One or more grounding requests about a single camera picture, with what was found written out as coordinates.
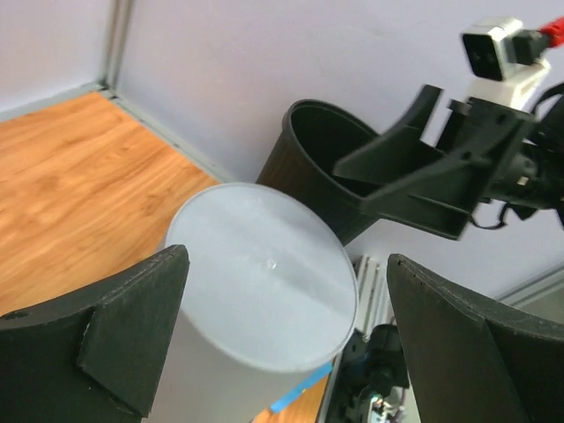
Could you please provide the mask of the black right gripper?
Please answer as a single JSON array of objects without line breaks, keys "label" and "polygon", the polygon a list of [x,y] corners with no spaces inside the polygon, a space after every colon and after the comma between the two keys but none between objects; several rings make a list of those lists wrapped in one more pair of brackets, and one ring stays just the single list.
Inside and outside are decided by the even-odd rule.
[{"label": "black right gripper", "polygon": [[543,210],[561,216],[563,86],[546,90],[527,112],[454,100],[436,149],[421,136],[441,94],[424,85],[390,128],[336,162],[337,177],[386,184],[361,211],[449,240],[492,200],[503,203],[500,219],[507,211],[521,220]]}]

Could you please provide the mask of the grey plastic bin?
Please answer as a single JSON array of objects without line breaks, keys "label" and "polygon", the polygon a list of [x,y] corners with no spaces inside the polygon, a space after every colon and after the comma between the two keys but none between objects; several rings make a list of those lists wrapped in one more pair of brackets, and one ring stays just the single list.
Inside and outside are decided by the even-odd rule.
[{"label": "grey plastic bin", "polygon": [[358,289],[343,245],[276,189],[205,189],[164,243],[184,246],[190,266],[151,422],[250,422],[353,333]]}]

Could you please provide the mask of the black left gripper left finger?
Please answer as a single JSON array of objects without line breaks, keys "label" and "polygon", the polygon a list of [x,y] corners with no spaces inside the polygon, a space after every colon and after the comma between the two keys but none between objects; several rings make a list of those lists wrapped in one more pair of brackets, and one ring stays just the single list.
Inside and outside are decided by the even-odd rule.
[{"label": "black left gripper left finger", "polygon": [[1,317],[3,422],[149,416],[189,273],[182,245]]}]

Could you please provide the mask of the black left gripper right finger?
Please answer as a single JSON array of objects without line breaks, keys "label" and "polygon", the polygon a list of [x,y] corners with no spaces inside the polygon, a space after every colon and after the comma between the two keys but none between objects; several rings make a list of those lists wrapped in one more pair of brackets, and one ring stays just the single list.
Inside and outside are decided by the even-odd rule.
[{"label": "black left gripper right finger", "polygon": [[392,254],[387,285],[423,422],[561,422],[563,326]]}]

